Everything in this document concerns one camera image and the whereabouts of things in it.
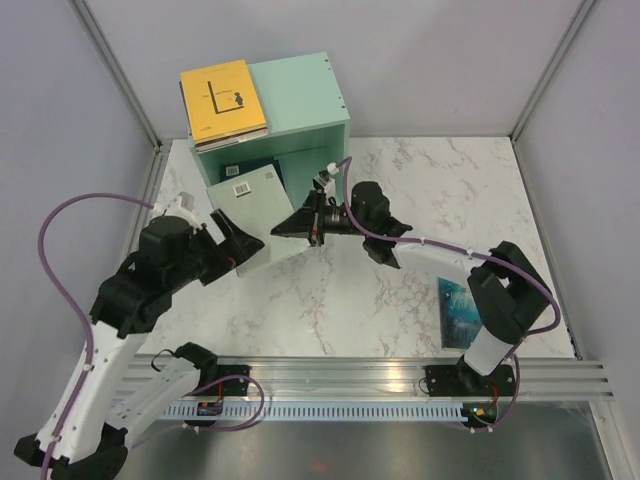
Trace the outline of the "grey green notebook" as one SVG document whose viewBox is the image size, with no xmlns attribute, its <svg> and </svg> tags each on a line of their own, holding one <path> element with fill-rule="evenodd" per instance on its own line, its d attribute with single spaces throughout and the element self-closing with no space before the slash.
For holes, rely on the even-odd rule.
<svg viewBox="0 0 640 480">
<path fill-rule="evenodd" d="M 265 244 L 237 268 L 239 277 L 289 259 L 308 248 L 306 239 L 271 234 L 275 226 L 294 213 L 272 164 L 212 185 L 207 188 L 207 195 L 214 208 L 221 209 L 240 229 Z"/>
</svg>

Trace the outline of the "dark blue thin book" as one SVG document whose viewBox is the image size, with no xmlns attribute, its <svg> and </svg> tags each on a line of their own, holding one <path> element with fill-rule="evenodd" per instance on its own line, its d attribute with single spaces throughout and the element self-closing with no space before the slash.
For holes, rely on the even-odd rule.
<svg viewBox="0 0 640 480">
<path fill-rule="evenodd" d="M 219 181 L 224 182 L 269 165 L 273 167 L 270 159 L 221 165 L 219 167 Z"/>
</svg>

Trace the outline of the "yellow book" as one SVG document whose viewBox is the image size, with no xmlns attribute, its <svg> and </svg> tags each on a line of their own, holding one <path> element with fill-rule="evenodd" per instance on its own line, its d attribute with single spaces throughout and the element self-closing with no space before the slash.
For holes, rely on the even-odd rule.
<svg viewBox="0 0 640 480">
<path fill-rule="evenodd" d="M 182 72 L 180 87 L 196 145 L 267 129 L 245 60 Z"/>
</svg>

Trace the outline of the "blue ocean cover book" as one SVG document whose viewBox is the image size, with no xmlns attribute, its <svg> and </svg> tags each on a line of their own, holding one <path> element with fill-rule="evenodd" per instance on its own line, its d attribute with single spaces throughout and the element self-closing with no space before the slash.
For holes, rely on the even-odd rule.
<svg viewBox="0 0 640 480">
<path fill-rule="evenodd" d="M 438 299 L 441 346 L 468 349 L 482 327 L 473 297 L 464 287 L 439 278 Z"/>
</svg>

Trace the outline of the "black file folder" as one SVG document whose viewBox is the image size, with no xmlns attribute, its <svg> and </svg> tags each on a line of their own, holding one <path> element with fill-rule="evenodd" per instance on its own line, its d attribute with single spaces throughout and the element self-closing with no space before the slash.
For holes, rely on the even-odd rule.
<svg viewBox="0 0 640 480">
<path fill-rule="evenodd" d="M 286 191 L 286 185 L 285 185 L 283 172 L 282 172 L 282 169 L 281 169 L 281 165 L 280 165 L 279 159 L 277 159 L 275 157 L 272 157 L 272 165 L 273 165 L 273 167 L 274 167 L 274 169 L 275 169 L 275 171 L 276 171 L 276 173 L 278 175 L 278 178 L 279 178 L 281 184 L 283 185 L 283 188 Z"/>
</svg>

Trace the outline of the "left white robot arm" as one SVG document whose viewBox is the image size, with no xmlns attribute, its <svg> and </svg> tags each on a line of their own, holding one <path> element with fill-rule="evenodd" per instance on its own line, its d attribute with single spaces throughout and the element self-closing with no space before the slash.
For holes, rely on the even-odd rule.
<svg viewBox="0 0 640 480">
<path fill-rule="evenodd" d="M 239 267 L 264 243 L 221 210 L 211 215 L 224 239 L 216 242 L 186 213 L 162 215 L 139 235 L 136 251 L 98 290 L 91 339 L 54 413 L 37 433 L 20 438 L 14 454 L 52 479 L 113 479 L 129 451 L 164 410 L 190 392 L 211 393 L 217 357 L 188 342 L 169 364 L 124 403 L 112 400 L 129 364 L 172 306 L 173 295 L 198 281 L 208 285 Z"/>
</svg>

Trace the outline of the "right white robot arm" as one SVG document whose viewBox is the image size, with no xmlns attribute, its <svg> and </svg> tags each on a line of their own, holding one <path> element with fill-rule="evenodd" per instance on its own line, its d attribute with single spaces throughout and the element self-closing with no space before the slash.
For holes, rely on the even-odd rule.
<svg viewBox="0 0 640 480">
<path fill-rule="evenodd" d="M 421 237 L 396 219 L 390 201 L 372 181 L 359 182 L 348 202 L 337 204 L 321 190 L 271 230 L 321 246 L 328 234 L 361 235 L 368 256 L 380 265 L 428 273 L 465 286 L 482 326 L 460 360 L 458 385 L 471 394 L 493 381 L 494 370 L 526 337 L 553 296 L 523 251 L 503 241 L 487 251 Z"/>
</svg>

